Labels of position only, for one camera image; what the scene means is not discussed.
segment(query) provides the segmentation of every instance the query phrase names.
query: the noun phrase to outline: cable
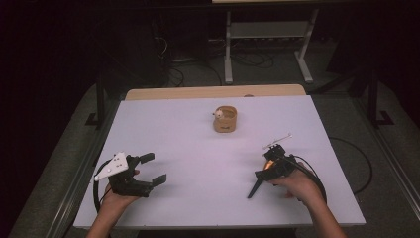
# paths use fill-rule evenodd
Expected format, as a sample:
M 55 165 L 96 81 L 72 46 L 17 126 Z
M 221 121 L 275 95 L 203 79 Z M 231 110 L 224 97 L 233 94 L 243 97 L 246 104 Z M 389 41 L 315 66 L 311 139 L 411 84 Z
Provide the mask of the cable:
M 96 177 L 101 171 L 102 169 L 108 165 L 108 163 L 111 160 L 106 161 L 104 164 L 102 164 L 102 166 L 99 167 L 98 171 L 96 172 L 96 175 L 94 177 Z M 99 195 L 98 195 L 98 186 L 99 186 L 99 181 L 94 181 L 93 182 L 93 202 L 95 203 L 95 208 L 96 208 L 96 212 L 99 212 L 99 209 L 101 208 L 101 203 L 99 201 Z
M 367 165 L 368 165 L 368 171 L 369 171 L 369 175 L 368 175 L 368 179 L 367 179 L 367 182 L 361 187 L 361 188 L 359 188 L 359 189 L 357 189 L 356 191 L 353 191 L 353 194 L 354 195 L 356 195 L 356 194 L 358 194 L 358 193 L 360 193 L 360 192 L 362 192 L 362 191 L 364 191 L 369 185 L 370 185 L 370 183 L 371 183 L 371 180 L 372 180 L 372 178 L 373 178 L 373 167 L 372 167 L 372 165 L 371 165 L 371 162 L 370 162 L 370 159 L 368 158 L 368 156 L 358 147 L 358 146 L 356 146 L 355 144 L 353 144 L 353 143 L 351 143 L 351 142 L 348 142 L 348 141 L 346 141 L 346 140 L 343 140 L 343 139 L 341 139 L 341 138 L 337 138 L 337 137 L 328 137 L 330 140 L 336 140 L 336 141 L 341 141 L 341 142 L 344 142 L 344 143 L 346 143 L 346 144 L 348 144 L 348 145 L 350 145 L 350 146 L 352 146 L 353 148 L 355 148 L 357 151 L 359 151 L 361 154 L 362 154 L 362 156 L 365 158 L 365 160 L 366 160 L 366 162 L 367 162 Z
M 177 71 L 177 72 L 181 75 L 181 78 L 174 76 L 174 75 L 170 72 L 171 70 L 175 70 L 175 71 Z M 184 77 L 184 74 L 183 74 L 183 72 L 182 72 L 181 70 L 179 70 L 179 69 L 177 69 L 177 68 L 174 68 L 174 67 L 170 67 L 170 68 L 168 69 L 168 73 L 169 73 L 169 75 L 170 75 L 170 76 L 172 76 L 173 78 L 176 78 L 176 79 L 178 79 L 178 80 L 179 80 L 179 83 L 178 83 L 178 84 L 175 84 L 175 87 L 179 87 L 180 85 L 185 86 L 185 85 L 184 85 L 184 79 L 185 79 L 185 77 Z
M 107 191 L 105 191 L 104 195 L 101 197 L 101 199 L 99 200 L 99 202 L 102 203 L 102 200 L 104 199 L 104 197 L 106 196 L 106 194 L 108 194 L 108 192 L 110 192 L 110 191 L 111 191 L 111 187 Z
M 315 174 L 315 176 L 318 178 L 318 175 L 316 174 L 315 170 L 311 167 L 311 165 L 309 165 L 309 163 L 305 159 L 303 159 L 301 157 L 298 157 L 298 156 L 294 156 L 294 157 L 302 160 L 311 169 L 311 171 Z
M 311 180 L 313 180 L 315 182 L 315 184 L 319 187 L 319 189 L 322 193 L 322 197 L 324 197 L 325 203 L 327 203 L 327 192 L 325 191 L 324 184 L 321 183 L 321 180 L 318 178 L 318 176 L 315 176 L 316 173 L 312 169 L 312 167 L 308 164 L 308 166 L 313 170 L 315 175 L 312 174 L 310 171 L 308 171 L 303 166 L 299 165 L 298 163 L 294 162 L 293 160 L 290 160 L 288 157 L 284 157 L 283 159 L 288 161 L 289 163 L 293 164 L 298 170 L 304 172 Z
M 231 59 L 234 60 L 236 63 L 241 64 L 241 65 L 245 65 L 245 66 L 253 66 L 253 67 L 258 67 L 258 68 L 271 68 L 274 66 L 274 58 L 268 54 L 267 58 L 265 58 L 263 55 L 261 54 L 254 54 L 255 56 L 261 57 L 262 60 L 258 61 L 258 62 L 254 62 L 250 59 L 247 59 L 246 57 L 242 57 L 239 55 L 231 55 Z M 262 64 L 266 63 L 269 61 L 269 65 L 267 66 L 262 66 Z
M 214 69 L 212 66 L 208 65 L 205 62 L 200 62 L 200 61 L 186 62 L 186 63 L 181 63 L 180 65 L 174 65 L 173 68 L 183 67 L 183 66 L 202 66 L 202 67 L 207 67 L 207 68 L 211 69 L 212 71 L 214 71 L 214 73 L 216 74 L 217 78 L 219 79 L 220 86 L 223 85 L 223 80 L 222 80 L 222 77 L 220 77 L 219 72 L 216 69 Z
M 163 48 L 163 50 L 161 51 L 161 53 L 160 53 L 160 54 L 157 54 L 157 56 L 158 56 L 159 58 L 163 59 L 163 57 L 164 57 L 164 53 L 165 53 L 165 52 L 166 52 L 166 50 L 167 50 L 167 41 L 166 41 L 164 38 L 161 38 L 161 37 L 155 37 L 155 40 L 160 40 L 160 41 L 163 41 L 163 42 L 164 42 L 164 48 Z

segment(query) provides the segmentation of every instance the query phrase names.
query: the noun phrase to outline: human hand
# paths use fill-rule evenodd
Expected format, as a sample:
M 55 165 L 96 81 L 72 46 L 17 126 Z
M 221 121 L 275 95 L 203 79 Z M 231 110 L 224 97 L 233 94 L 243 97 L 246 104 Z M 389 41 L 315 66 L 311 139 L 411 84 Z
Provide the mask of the human hand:
M 119 195 L 114 193 L 111 188 L 111 185 L 108 184 L 105 188 L 105 195 L 102 201 L 101 209 L 107 206 L 112 206 L 114 208 L 125 209 L 131 203 L 139 199 L 138 196 L 127 196 L 127 195 Z
M 303 163 L 299 162 L 299 165 L 306 169 Z M 269 182 L 271 184 L 286 187 L 286 197 L 295 196 L 299 200 L 303 201 L 305 205 L 307 205 L 308 201 L 311 199 L 323 199 L 322 193 L 317 184 L 311 180 L 311 178 L 309 178 L 304 172 L 298 169 L 294 170 L 288 177 L 276 178 L 270 180 Z
M 124 196 L 114 193 L 111 185 L 108 184 L 105 188 L 105 195 L 99 213 L 86 237 L 108 237 L 110 230 L 117 223 L 126 208 L 137 199 L 139 199 L 138 196 Z

